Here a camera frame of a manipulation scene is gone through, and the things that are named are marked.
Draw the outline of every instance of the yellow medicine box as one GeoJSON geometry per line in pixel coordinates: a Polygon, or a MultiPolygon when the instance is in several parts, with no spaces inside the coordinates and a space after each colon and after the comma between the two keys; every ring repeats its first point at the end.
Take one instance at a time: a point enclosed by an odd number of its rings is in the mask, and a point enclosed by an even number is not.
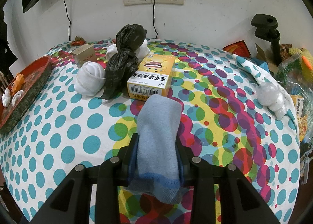
{"type": "Polygon", "coordinates": [[[127,81],[132,99],[147,100],[153,94],[167,96],[175,68],[175,56],[148,54],[127,81]]]}

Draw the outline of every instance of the cartoon face on box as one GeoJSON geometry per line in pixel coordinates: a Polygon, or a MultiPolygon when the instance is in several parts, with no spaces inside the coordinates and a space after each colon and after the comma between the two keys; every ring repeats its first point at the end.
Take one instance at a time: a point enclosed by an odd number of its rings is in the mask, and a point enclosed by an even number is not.
{"type": "Polygon", "coordinates": [[[150,54],[143,59],[138,70],[169,75],[172,70],[172,64],[171,56],[150,54]]]}

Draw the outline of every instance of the tablecloth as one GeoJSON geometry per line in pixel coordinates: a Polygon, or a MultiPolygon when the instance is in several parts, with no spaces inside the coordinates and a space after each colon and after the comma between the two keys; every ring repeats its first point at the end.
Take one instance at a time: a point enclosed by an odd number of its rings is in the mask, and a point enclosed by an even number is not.
{"type": "MultiPolygon", "coordinates": [[[[106,47],[111,43],[92,43],[104,68],[106,47]]],[[[257,101],[255,78],[231,54],[170,40],[148,39],[148,44],[152,53],[176,57],[168,97],[182,106],[178,134],[183,145],[211,164],[235,163],[280,222],[287,223],[300,168],[296,125],[290,116],[278,121],[257,101]]],[[[17,126],[1,139],[2,172],[28,220],[76,164],[99,165],[128,145],[144,105],[126,93],[109,101],[98,99],[101,93],[94,98],[76,93],[78,68],[70,55],[73,49],[66,42],[46,53],[56,66],[51,77],[17,126]]],[[[94,189],[90,223],[94,221],[94,189]]],[[[215,192],[220,223],[217,185],[215,192]]],[[[119,188],[121,221],[189,223],[192,195],[193,189],[186,189],[180,204],[167,205],[119,188]]]]}

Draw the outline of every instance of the cartoon mouth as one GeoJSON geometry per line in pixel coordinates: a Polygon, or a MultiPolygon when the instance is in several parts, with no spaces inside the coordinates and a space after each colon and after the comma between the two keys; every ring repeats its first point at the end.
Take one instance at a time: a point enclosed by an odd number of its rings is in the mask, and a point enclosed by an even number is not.
{"type": "Polygon", "coordinates": [[[162,64],[159,62],[150,62],[148,64],[145,64],[144,66],[152,68],[162,68],[162,64]]]}

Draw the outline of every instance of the barcode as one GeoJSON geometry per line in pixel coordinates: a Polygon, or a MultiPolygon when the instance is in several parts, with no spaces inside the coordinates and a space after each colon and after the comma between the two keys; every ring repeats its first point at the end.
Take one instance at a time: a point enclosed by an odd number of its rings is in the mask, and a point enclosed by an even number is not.
{"type": "Polygon", "coordinates": [[[150,90],[150,89],[142,89],[139,87],[130,87],[130,90],[132,91],[132,93],[140,93],[140,94],[144,94],[144,95],[153,95],[153,94],[159,94],[158,91],[155,90],[150,90]]]}

